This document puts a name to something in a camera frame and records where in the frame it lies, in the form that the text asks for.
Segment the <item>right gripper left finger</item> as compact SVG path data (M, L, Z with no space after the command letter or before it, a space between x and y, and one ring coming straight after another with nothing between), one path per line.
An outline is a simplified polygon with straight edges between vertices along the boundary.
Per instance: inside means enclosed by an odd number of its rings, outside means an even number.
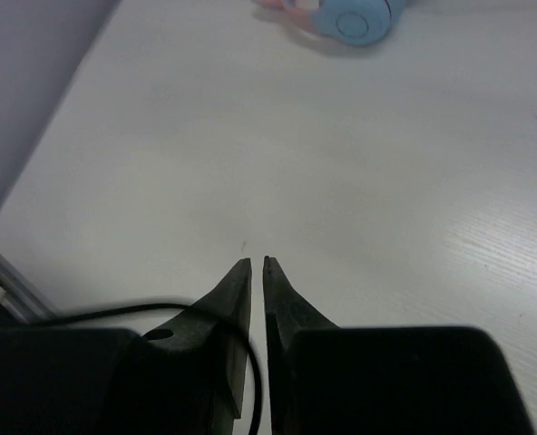
M217 285L193 304L249 331L252 266L240 259ZM239 340L217 320L185 309L143 336L174 359L191 358L190 369L204 382L200 397L204 434L231 434L242 416L248 356Z

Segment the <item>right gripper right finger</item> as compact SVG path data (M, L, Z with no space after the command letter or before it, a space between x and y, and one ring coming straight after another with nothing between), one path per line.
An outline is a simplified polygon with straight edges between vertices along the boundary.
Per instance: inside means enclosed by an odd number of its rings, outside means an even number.
M274 434L323 434L330 427L325 386L337 377L331 340L339 328L298 293L266 256L263 295L270 422Z

